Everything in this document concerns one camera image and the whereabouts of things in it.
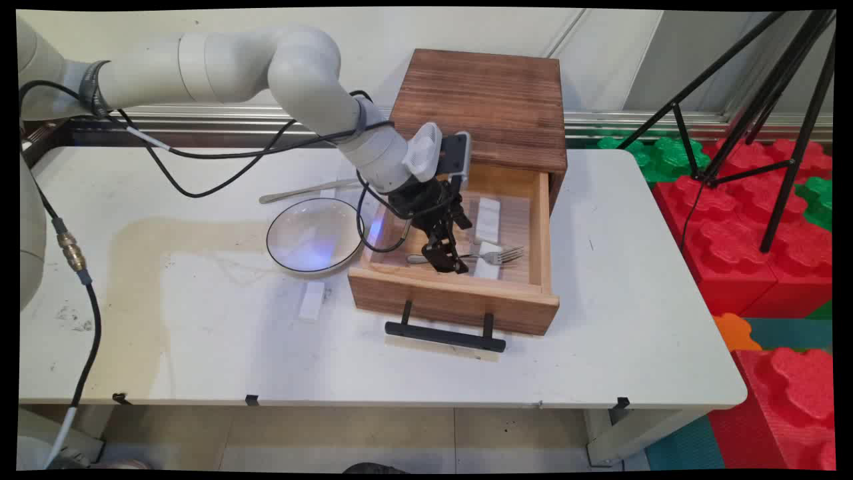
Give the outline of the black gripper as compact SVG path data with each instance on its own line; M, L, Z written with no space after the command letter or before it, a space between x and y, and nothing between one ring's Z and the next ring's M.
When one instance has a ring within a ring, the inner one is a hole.
M466 274L469 268L456 249L452 224L468 230L472 222L467 217L460 194L459 177L440 180L433 177L419 183L411 177L402 187L388 195L388 203L402 219L410 219L413 227L430 231L421 255L439 273Z

